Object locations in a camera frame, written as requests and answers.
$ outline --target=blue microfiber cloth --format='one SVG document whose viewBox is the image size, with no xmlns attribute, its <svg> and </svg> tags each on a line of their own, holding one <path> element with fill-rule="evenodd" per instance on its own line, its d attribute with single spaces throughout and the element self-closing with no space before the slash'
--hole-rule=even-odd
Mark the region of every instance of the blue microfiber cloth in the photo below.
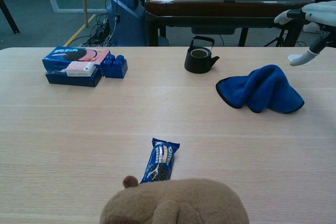
<svg viewBox="0 0 336 224">
<path fill-rule="evenodd" d="M 292 113 L 304 105 L 302 97 L 288 83 L 276 65 L 267 65 L 252 71 L 248 76 L 234 76 L 221 80 L 216 89 L 223 100 L 236 109 L 244 104 L 255 113 L 265 108 Z"/>
</svg>

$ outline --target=oreo cookie box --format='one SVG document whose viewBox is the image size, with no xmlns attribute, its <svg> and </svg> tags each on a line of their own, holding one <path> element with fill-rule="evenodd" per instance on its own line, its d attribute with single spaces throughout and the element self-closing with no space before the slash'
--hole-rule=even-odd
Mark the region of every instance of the oreo cookie box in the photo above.
<svg viewBox="0 0 336 224">
<path fill-rule="evenodd" d="M 110 54 L 106 49 L 56 47 L 42 62 L 47 71 L 66 69 L 72 61 L 93 62 L 100 68 L 104 58 Z"/>
</svg>

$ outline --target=brown plush toy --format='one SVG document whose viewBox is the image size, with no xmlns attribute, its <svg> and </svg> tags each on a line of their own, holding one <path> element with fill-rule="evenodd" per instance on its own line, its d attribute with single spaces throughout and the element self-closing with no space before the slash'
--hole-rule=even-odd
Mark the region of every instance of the brown plush toy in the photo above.
<svg viewBox="0 0 336 224">
<path fill-rule="evenodd" d="M 138 184 L 133 176 L 125 189 L 105 205 L 100 224 L 249 224 L 238 195 L 208 179 L 166 180 Z"/>
</svg>

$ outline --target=tripod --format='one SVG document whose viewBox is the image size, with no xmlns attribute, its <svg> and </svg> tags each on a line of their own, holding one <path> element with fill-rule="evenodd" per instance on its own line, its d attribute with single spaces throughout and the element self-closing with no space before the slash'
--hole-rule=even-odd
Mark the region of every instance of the tripod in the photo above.
<svg viewBox="0 0 336 224">
<path fill-rule="evenodd" d="M 284 33 L 285 33 L 285 29 L 282 29 L 279 37 L 276 37 L 274 40 L 272 40 L 269 43 L 267 43 L 266 45 L 264 45 L 264 47 L 268 47 L 269 45 L 271 45 L 275 41 L 277 41 L 276 47 L 283 47 L 284 44 L 285 44 Z"/>
</svg>

